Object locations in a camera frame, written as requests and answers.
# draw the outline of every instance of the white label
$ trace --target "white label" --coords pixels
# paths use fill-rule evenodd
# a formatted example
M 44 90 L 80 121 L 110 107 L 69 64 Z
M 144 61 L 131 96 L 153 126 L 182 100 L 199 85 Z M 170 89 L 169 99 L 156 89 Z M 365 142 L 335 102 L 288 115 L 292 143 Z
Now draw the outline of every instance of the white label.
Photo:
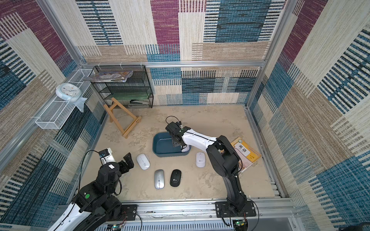
M 241 143 L 236 143 L 235 148 L 237 148 L 244 156 L 248 156 L 250 154 L 250 151 L 244 147 Z

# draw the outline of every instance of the beige floor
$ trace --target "beige floor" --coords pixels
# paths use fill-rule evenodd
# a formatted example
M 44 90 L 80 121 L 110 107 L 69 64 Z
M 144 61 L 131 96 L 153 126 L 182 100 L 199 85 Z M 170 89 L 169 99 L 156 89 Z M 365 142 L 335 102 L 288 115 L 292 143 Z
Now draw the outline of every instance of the beige floor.
M 179 118 L 184 126 L 208 136 L 224 135 L 230 142 L 240 136 L 257 149 L 243 107 L 240 105 L 161 106 L 131 111 L 137 116 L 141 115 L 142 122 L 131 131 L 128 139 L 122 137 L 115 124 L 109 123 L 108 120 L 96 146 L 97 151 L 110 147 L 116 161 L 122 160 L 128 152 L 132 154 L 135 166 L 121 177 L 123 190 L 118 196 L 121 201 L 226 197 L 222 177 L 213 170 L 208 156 L 206 155 L 204 168 L 195 165 L 195 154 L 200 152 L 199 149 L 192 147 L 188 155 L 177 157 L 157 157 L 153 153 L 153 136 L 158 132 L 165 132 L 165 118 L 169 115 Z M 123 110 L 114 109 L 114 115 L 124 128 L 132 121 Z M 136 161 L 140 153 L 145 153 L 149 157 L 150 168 L 145 171 Z M 100 165 L 97 154 L 93 153 L 81 185 L 95 180 Z M 163 169 L 165 175 L 165 187 L 160 190 L 154 188 L 154 172 L 157 169 Z M 178 187 L 169 185 L 169 178 L 174 169 L 182 172 Z M 262 159 L 241 174 L 240 182 L 247 196 L 274 196 Z

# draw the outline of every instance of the wall-mounted shelf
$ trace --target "wall-mounted shelf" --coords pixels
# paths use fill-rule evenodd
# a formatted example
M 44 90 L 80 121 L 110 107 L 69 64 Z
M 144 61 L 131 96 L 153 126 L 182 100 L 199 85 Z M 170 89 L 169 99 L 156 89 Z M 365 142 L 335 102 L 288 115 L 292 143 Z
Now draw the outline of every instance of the wall-mounted shelf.
M 81 90 L 81 96 L 91 84 L 89 81 L 83 81 L 83 78 L 89 76 L 92 71 L 92 69 L 79 69 L 68 81 Z M 61 129 L 75 107 L 73 103 L 56 96 L 37 118 L 36 124 L 41 129 Z

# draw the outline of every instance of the silver computer mouse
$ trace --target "silver computer mouse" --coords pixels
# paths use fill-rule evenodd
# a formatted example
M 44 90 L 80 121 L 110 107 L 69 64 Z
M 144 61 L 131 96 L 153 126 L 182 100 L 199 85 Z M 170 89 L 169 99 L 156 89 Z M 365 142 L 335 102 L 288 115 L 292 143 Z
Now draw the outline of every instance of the silver computer mouse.
M 154 173 L 154 186 L 156 189 L 164 187 L 164 172 L 163 169 L 158 169 Z

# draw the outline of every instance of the computer mouse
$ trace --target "computer mouse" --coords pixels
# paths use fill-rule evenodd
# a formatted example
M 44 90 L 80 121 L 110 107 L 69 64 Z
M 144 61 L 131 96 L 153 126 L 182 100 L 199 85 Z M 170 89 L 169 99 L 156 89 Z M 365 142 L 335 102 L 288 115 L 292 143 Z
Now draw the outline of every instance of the computer mouse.
M 163 169 L 158 169 L 154 173 L 154 187 L 161 189 L 164 187 L 164 172 Z
M 180 185 L 180 181 L 181 181 L 181 171 L 178 169 L 173 170 L 171 174 L 171 178 L 169 180 L 169 184 L 172 187 L 177 187 Z
M 195 164 L 200 168 L 206 166 L 206 155 L 203 152 L 198 152 L 196 154 Z
M 142 170 L 147 170 L 150 166 L 148 156 L 143 153 L 136 157 L 136 161 L 138 162 Z

